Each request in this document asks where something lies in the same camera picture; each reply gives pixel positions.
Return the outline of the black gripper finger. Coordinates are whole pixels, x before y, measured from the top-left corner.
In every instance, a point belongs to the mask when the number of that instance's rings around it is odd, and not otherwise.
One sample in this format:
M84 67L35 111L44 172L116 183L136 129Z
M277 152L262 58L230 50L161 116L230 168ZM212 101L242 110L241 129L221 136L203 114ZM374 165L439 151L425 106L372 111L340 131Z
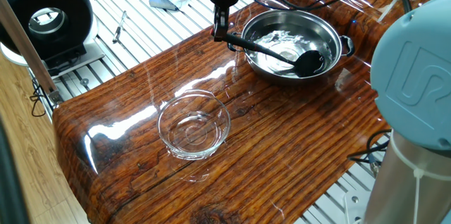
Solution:
M220 10L220 39L223 39L227 35L228 16L229 16L229 9L222 8Z
M212 36L215 41L221 41L220 34L220 26L221 26L221 8L218 6L214 7L214 26L212 29Z

